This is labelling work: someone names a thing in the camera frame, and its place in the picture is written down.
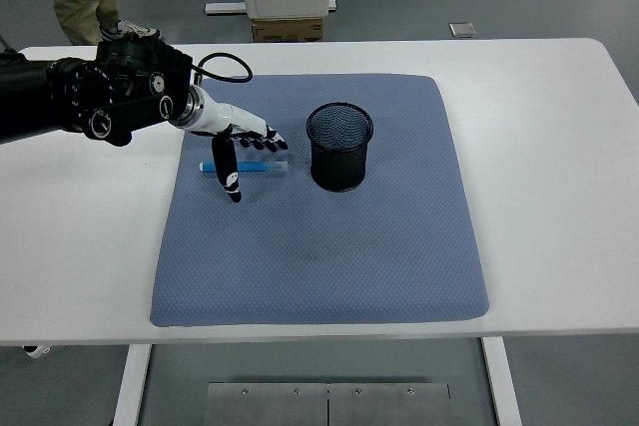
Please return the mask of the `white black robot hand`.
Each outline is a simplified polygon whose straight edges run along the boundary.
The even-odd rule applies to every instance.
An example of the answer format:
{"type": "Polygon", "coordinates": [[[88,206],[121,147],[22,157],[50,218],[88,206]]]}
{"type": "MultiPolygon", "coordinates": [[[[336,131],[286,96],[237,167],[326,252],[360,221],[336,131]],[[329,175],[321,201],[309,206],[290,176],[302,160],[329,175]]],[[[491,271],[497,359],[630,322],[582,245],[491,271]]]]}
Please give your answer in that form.
{"type": "Polygon", "coordinates": [[[284,138],[264,119],[240,107],[215,101],[202,87],[192,86],[179,129],[211,139],[216,176],[234,203],[242,199],[235,144],[277,152],[287,150],[284,138]]]}

